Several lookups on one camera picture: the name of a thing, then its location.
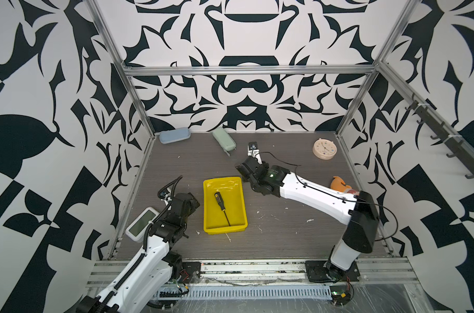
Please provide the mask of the black yellow screwdriver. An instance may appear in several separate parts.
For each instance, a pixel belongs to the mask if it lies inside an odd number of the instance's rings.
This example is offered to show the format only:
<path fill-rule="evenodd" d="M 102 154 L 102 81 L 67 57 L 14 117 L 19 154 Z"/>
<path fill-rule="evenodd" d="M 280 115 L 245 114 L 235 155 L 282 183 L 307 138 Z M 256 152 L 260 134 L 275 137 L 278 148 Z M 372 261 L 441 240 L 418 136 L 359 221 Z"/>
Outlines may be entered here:
<path fill-rule="evenodd" d="M 223 212 L 223 214 L 224 214 L 224 216 L 225 216 L 225 219 L 226 219 L 226 221 L 227 221 L 228 226 L 231 226 L 230 220 L 229 220 L 229 218 L 228 218 L 228 216 L 227 216 L 225 203 L 224 203 L 224 200 L 223 200 L 223 197 L 222 197 L 221 193 L 220 193 L 220 192 L 216 192 L 216 193 L 214 194 L 214 196 L 215 196 L 215 199 L 216 199 L 216 202 L 217 202 L 218 206 L 220 207 L 221 211 Z"/>

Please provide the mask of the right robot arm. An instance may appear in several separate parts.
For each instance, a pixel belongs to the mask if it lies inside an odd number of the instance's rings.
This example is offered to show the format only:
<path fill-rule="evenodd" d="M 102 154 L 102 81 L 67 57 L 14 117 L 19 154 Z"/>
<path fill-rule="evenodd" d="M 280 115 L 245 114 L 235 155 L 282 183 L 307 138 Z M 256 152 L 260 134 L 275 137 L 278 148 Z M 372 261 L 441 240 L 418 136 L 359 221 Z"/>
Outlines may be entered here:
<path fill-rule="evenodd" d="M 307 261 L 307 279 L 313 283 L 337 283 L 349 280 L 349 272 L 361 254 L 370 254 L 380 227 L 382 207 L 364 191 L 340 192 L 304 179 L 298 164 L 282 161 L 269 165 L 262 152 L 252 150 L 235 168 L 254 192 L 263 196 L 294 200 L 325 213 L 345 225 L 345 231 L 325 262 Z"/>

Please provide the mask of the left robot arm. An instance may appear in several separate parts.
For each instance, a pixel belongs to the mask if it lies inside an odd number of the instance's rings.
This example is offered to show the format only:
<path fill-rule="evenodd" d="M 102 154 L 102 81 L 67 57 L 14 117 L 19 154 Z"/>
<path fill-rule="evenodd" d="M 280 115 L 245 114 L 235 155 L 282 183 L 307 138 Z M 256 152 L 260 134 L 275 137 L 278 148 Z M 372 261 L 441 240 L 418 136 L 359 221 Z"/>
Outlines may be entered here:
<path fill-rule="evenodd" d="M 165 208 L 139 232 L 142 246 L 120 274 L 97 296 L 85 296 L 77 312 L 141 312 L 160 288 L 178 280 L 181 255 L 173 246 L 186 237 L 187 222 L 200 206 L 190 192 L 176 192 L 182 176 L 157 192 Z"/>

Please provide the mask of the yellow plastic bin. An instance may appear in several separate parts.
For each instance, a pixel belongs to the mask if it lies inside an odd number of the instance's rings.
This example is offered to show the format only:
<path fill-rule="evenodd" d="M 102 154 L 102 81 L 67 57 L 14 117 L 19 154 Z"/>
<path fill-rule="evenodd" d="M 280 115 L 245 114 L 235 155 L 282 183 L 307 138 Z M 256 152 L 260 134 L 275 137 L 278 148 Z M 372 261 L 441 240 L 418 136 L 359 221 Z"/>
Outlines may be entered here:
<path fill-rule="evenodd" d="M 243 232 L 248 227 L 240 177 L 207 179 L 204 191 L 204 231 L 209 235 Z"/>

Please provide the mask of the white digital timer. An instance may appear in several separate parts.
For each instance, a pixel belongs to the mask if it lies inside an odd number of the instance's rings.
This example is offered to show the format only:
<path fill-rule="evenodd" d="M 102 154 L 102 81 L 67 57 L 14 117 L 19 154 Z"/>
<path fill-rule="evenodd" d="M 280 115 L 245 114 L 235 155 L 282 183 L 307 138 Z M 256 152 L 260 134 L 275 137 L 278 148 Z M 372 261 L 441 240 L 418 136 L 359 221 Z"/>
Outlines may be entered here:
<path fill-rule="evenodd" d="M 147 207 L 127 228 L 126 235 L 136 243 L 143 240 L 148 224 L 159 215 L 153 207 Z"/>

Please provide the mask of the green glasses case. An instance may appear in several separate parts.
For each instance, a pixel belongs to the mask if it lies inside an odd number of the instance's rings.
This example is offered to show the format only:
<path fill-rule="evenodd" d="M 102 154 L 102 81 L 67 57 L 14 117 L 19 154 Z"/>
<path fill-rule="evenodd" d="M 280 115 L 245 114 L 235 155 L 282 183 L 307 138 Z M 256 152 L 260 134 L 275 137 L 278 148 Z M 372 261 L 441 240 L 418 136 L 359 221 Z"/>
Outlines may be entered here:
<path fill-rule="evenodd" d="M 227 156 L 236 149 L 236 142 L 225 129 L 217 128 L 212 131 L 212 135 Z"/>

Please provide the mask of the pink round clock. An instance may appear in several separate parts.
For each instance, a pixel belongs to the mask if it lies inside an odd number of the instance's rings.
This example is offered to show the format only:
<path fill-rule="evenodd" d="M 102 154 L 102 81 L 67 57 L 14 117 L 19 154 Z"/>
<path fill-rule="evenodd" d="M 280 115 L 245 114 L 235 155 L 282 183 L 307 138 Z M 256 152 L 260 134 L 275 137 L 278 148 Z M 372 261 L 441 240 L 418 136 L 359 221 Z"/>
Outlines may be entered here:
<path fill-rule="evenodd" d="M 313 145 L 313 154 L 321 160 L 331 160 L 337 154 L 337 147 L 334 142 L 319 138 Z"/>

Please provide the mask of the orange fish plush toy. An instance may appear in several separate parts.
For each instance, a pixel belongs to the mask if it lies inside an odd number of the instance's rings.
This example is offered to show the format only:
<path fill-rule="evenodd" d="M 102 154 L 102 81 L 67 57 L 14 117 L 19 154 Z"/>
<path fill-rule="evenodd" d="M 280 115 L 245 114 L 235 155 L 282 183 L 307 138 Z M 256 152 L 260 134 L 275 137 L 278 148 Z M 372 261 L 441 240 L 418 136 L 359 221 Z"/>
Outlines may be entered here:
<path fill-rule="evenodd" d="M 353 189 L 350 185 L 346 184 L 346 182 L 339 176 L 333 176 L 330 188 L 344 194 L 358 195 L 360 193 L 358 190 Z"/>

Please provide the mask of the blue glasses case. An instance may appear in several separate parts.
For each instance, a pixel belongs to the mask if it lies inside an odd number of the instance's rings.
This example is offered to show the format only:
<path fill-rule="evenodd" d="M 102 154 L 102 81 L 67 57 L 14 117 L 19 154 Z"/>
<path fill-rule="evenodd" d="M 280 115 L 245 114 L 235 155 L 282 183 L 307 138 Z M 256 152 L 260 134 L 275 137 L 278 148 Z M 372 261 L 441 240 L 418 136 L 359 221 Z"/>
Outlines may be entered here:
<path fill-rule="evenodd" d="M 191 137 L 190 129 L 181 128 L 173 130 L 165 130 L 159 133 L 159 141 L 162 144 L 170 144 L 187 140 Z"/>

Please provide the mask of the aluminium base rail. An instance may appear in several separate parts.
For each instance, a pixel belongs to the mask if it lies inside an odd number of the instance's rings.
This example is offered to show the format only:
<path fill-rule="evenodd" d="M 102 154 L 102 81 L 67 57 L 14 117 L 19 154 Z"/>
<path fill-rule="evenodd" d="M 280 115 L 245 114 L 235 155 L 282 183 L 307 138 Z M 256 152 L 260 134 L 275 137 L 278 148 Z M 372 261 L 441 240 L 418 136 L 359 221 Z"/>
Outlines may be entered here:
<path fill-rule="evenodd" d="M 115 281 L 127 260 L 96 262 L 88 278 L 88 289 L 102 290 Z M 306 283 L 305 259 L 269 260 L 196 260 L 186 262 L 182 282 L 224 285 L 265 283 Z M 406 258 L 360 258 L 348 272 L 353 283 L 418 284 L 419 280 Z"/>

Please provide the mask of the black wall hook rack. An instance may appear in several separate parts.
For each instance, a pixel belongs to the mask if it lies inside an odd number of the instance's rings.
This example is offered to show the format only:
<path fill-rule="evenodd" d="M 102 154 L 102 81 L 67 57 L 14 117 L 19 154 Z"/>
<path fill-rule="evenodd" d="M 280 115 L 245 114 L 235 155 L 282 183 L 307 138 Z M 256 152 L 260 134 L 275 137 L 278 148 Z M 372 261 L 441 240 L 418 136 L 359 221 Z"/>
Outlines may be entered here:
<path fill-rule="evenodd" d="M 419 103 L 412 98 L 412 102 L 405 108 L 406 112 L 417 115 L 417 124 L 426 126 L 432 134 L 433 143 L 447 147 L 446 156 L 457 159 L 469 172 L 466 179 L 474 179 L 474 147 L 466 138 L 459 134 L 429 103 Z"/>

